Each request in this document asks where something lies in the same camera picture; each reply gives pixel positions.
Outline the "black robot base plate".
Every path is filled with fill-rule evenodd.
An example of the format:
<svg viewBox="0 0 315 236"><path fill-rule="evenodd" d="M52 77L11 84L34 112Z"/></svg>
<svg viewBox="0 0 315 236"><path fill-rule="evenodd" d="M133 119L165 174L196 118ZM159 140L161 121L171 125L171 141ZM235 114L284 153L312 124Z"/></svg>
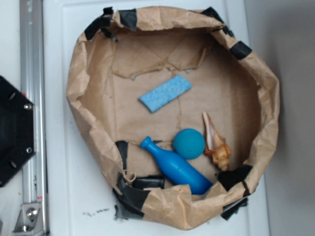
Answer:
<svg viewBox="0 0 315 236"><path fill-rule="evenodd" d="M0 186L4 187L35 154L33 103L0 78Z"/></svg>

